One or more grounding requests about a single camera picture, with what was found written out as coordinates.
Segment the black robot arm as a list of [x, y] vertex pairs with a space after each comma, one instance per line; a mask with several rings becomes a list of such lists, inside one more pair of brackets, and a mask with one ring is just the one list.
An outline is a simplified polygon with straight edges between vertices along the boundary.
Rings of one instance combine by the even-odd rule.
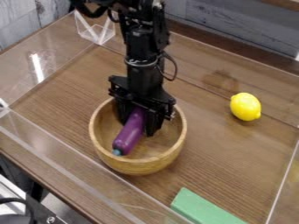
[[164, 62], [169, 30], [164, 17], [164, 0], [69, 0], [73, 8], [88, 18], [108, 16], [118, 24], [125, 44], [125, 75], [108, 77], [109, 95], [116, 101], [117, 119], [125, 123], [134, 106], [144, 109], [142, 131], [148, 136], [162, 127], [173, 115], [174, 99], [164, 90]]

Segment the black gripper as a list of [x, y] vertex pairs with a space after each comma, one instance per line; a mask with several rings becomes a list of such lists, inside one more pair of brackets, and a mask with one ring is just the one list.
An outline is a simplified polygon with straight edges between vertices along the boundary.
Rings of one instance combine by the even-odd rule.
[[164, 90], [164, 63], [152, 65], [128, 65], [126, 76], [108, 77], [108, 94], [116, 101], [116, 115], [121, 124], [132, 112], [133, 106], [145, 110], [144, 133], [148, 137], [162, 127], [164, 120], [170, 120], [176, 100]]

